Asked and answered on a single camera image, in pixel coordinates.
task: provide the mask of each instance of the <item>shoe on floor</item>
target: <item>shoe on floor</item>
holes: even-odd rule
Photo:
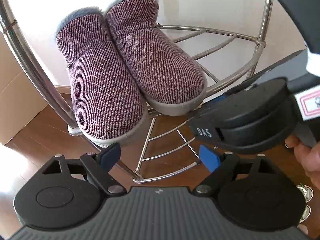
[[[98,8],[69,14],[56,32],[79,128],[101,147],[125,144],[148,129],[148,110],[111,41]]]
[[[157,0],[116,0],[107,25],[147,102],[167,115],[183,115],[203,101],[207,79],[188,54],[156,28]]]

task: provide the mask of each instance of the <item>blue gripper pad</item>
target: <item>blue gripper pad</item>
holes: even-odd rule
[[[208,147],[201,144],[199,155],[200,160],[210,172],[213,172],[216,168],[220,166],[219,155],[213,149],[209,149]]]

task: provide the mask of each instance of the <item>gray ribbed surface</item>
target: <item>gray ribbed surface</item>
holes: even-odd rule
[[[302,240],[307,237],[294,227],[268,233],[239,228],[220,215],[210,199],[195,197],[185,187],[134,187],[126,196],[108,199],[94,218],[77,228],[41,232],[24,227],[11,239]]]

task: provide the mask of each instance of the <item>shoe rack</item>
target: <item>shoe rack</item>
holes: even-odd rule
[[[209,96],[214,95],[215,93],[223,90],[224,88],[228,87],[235,81],[237,81],[239,78],[247,75],[246,77],[249,78],[254,74],[254,71],[257,66],[257,62],[263,52],[263,49],[266,46],[265,43],[265,36],[268,29],[268,24],[270,20],[270,14],[272,9],[272,3],[273,0],[265,0],[264,5],[264,11],[261,21],[261,26],[259,30],[259,34],[257,37],[241,34],[241,33],[235,33],[232,31],[225,31],[225,30],[219,30],[219,29],[213,29],[213,28],[206,28],[206,27],[198,27],[198,26],[182,26],[182,25],[161,25],[158,24],[157,28],[164,29],[164,30],[185,30],[185,31],[193,31],[193,33],[185,35],[183,37],[174,39],[173,42],[178,43],[181,41],[185,41],[187,39],[191,39],[195,36],[201,35],[203,33],[213,33],[213,34],[220,34],[225,35],[228,38],[222,42],[221,44],[208,49],[202,53],[199,53],[195,56],[193,56],[193,59],[198,60],[203,57],[206,57],[219,49],[227,46],[229,43],[231,43],[235,39],[244,39],[250,42],[254,42],[256,44],[253,56],[252,58],[241,68],[239,68],[236,72],[231,74],[230,76],[224,78],[223,80],[217,79],[214,74],[209,72],[204,66],[200,65],[200,68],[203,70],[204,73],[206,73],[212,80],[215,81],[215,84],[207,88],[207,95],[206,98]],[[8,0],[0,0],[0,25],[1,25],[1,31],[5,37],[6,42],[8,43],[12,53],[16,57],[17,61],[19,62],[21,68],[26,73],[28,78],[31,80],[33,85],[38,89],[40,94],[45,98],[45,100],[48,102],[48,104],[57,112],[57,114],[65,121],[65,123],[68,125],[68,130],[72,136],[80,136],[84,140],[88,141],[90,144],[92,144],[97,151],[101,151],[102,148],[94,144],[92,141],[90,141],[87,137],[85,137],[79,130],[78,124],[76,122],[76,118],[74,115],[74,112],[72,108],[68,105],[68,103],[63,99],[63,97],[60,95],[60,93],[57,91],[57,89],[54,87],[52,82],[49,80],[48,76],[45,74],[44,70],[36,60],[36,57],[32,53],[30,47],[28,46],[26,40],[23,37],[23,34],[20,31],[20,28],[18,26],[18,22],[15,19],[10,5],[8,3]],[[128,175],[130,175],[135,183],[145,183],[150,181],[156,181],[160,179],[165,179],[171,176],[174,176],[176,174],[179,174],[181,172],[184,172],[188,169],[191,169],[192,167],[198,165],[200,163],[199,156],[197,152],[191,147],[190,143],[194,140],[191,139],[187,141],[185,137],[181,134],[179,128],[186,124],[186,122],[180,124],[176,128],[167,131],[159,136],[150,138],[154,123],[156,121],[156,117],[160,116],[161,114],[154,109],[149,109],[149,118],[152,119],[151,126],[148,131],[147,138],[145,140],[145,144],[143,147],[143,150],[140,155],[140,159],[137,164],[137,168],[135,171],[132,171],[129,169],[121,160],[118,161],[116,166],[126,172]],[[146,149],[148,147],[148,142],[152,140],[156,140],[162,136],[166,136],[169,133],[177,132],[181,138],[183,139],[184,143],[175,148],[172,149],[169,152],[153,156],[150,158],[144,158]],[[140,173],[140,167],[142,162],[144,161],[152,161],[156,158],[163,157],[165,155],[171,154],[183,147],[188,146],[188,148],[194,153],[196,160],[191,163],[190,165],[169,173],[160,175],[158,177],[154,178],[144,178]]]

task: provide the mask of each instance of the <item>human hand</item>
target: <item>human hand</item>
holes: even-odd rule
[[[285,140],[285,144],[288,148],[293,148],[294,155],[301,163],[306,175],[310,177],[313,185],[320,189],[320,142],[311,149],[292,134]]]

